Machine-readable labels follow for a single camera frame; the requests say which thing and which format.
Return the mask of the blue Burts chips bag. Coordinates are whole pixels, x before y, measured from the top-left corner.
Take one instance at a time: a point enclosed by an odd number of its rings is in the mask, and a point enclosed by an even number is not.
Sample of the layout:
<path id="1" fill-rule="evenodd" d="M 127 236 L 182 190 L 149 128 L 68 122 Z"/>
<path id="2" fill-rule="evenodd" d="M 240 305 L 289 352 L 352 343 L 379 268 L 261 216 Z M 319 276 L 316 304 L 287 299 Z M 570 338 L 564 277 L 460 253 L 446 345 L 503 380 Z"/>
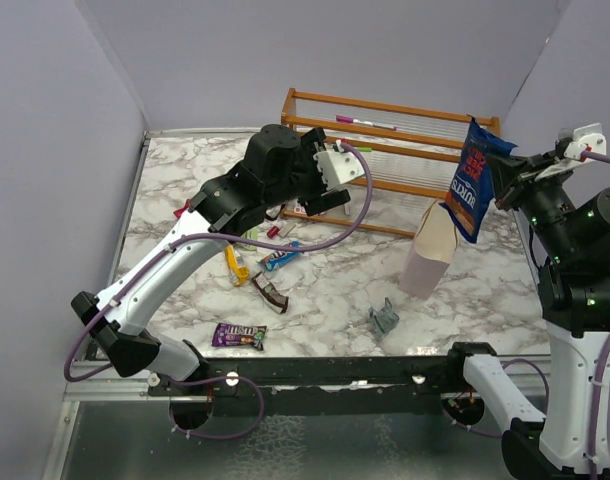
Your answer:
<path id="1" fill-rule="evenodd" d="M 484 129 L 475 117 L 470 118 L 458 166 L 446 197 L 440 203 L 469 243 L 477 242 L 482 221 L 494 198 L 492 172 L 486 155 L 509 155 L 515 147 L 516 144 Z"/>

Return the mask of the white paper bag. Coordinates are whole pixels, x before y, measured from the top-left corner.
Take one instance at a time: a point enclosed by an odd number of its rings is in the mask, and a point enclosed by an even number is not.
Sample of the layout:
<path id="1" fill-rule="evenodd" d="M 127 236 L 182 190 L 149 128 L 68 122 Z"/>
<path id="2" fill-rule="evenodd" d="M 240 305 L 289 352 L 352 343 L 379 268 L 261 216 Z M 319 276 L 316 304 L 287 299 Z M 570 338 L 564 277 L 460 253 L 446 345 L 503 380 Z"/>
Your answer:
<path id="1" fill-rule="evenodd" d="M 450 266 L 460 243 L 449 213 L 434 200 L 423 214 L 400 275 L 398 288 L 428 299 Z"/>

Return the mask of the green snack packet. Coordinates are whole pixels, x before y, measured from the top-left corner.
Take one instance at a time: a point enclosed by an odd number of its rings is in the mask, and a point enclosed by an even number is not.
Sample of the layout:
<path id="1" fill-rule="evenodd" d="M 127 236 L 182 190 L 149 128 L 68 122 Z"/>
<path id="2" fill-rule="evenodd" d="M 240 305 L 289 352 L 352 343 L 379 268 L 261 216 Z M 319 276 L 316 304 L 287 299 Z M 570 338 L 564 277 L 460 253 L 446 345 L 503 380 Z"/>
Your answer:
<path id="1" fill-rule="evenodd" d="M 258 240 L 258 228 L 253 227 L 253 228 L 249 229 L 248 231 L 245 232 L 244 237 L 250 241 L 257 241 Z M 257 246 L 255 244 L 245 244 L 244 248 L 246 250 L 250 250 L 250 251 L 257 250 Z"/>

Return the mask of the red candy packet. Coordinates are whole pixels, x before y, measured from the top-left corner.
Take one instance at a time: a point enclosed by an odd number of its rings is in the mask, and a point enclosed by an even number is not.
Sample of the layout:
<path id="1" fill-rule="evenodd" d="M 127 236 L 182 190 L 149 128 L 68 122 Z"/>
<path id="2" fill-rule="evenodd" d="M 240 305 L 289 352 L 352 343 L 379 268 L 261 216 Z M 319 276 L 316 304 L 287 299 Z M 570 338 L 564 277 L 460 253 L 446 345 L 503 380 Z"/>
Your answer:
<path id="1" fill-rule="evenodd" d="M 181 218 L 181 216 L 183 215 L 183 213 L 184 213 L 185 211 L 187 211 L 187 210 L 189 209 L 189 207 L 190 207 L 190 200 L 189 200 L 189 199 L 187 199 L 187 200 L 185 201 L 184 205 L 183 205 L 181 208 L 179 208 L 179 209 L 177 209 L 177 210 L 175 210 L 175 211 L 173 212 L 174 216 L 175 216 L 177 219 L 180 219 L 180 218 Z"/>

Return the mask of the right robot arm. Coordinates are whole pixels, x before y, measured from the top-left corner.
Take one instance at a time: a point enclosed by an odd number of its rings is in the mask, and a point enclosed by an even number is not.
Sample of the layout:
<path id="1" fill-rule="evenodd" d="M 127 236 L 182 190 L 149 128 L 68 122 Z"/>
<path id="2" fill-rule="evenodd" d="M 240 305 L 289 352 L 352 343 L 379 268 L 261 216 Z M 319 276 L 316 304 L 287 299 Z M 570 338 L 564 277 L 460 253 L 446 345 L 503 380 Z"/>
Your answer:
<path id="1" fill-rule="evenodd" d="M 547 407 L 536 408 L 483 343 L 455 343 L 444 378 L 481 397 L 514 478 L 610 479 L 610 187 L 575 206 L 563 188 L 572 168 L 556 154 L 486 161 L 497 206 L 522 212 L 547 254 L 537 285 L 550 342 Z"/>

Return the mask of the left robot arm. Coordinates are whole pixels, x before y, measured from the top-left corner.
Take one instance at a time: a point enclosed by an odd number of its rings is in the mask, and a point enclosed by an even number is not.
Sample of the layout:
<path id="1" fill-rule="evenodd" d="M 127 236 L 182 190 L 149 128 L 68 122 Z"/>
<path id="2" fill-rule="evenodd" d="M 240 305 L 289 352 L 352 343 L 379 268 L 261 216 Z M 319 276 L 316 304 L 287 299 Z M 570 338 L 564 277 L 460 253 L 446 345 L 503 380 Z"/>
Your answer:
<path id="1" fill-rule="evenodd" d="M 150 370 L 191 395 L 205 385 L 203 358 L 188 341 L 151 335 L 149 321 L 196 270 L 292 200 L 308 214 L 349 201 L 346 184 L 372 178 L 362 154 L 338 141 L 325 147 L 320 127 L 304 135 L 268 124 L 252 135 L 243 158 L 205 182 L 169 233 L 140 262 L 100 292 L 82 291 L 71 306 L 122 377 Z"/>

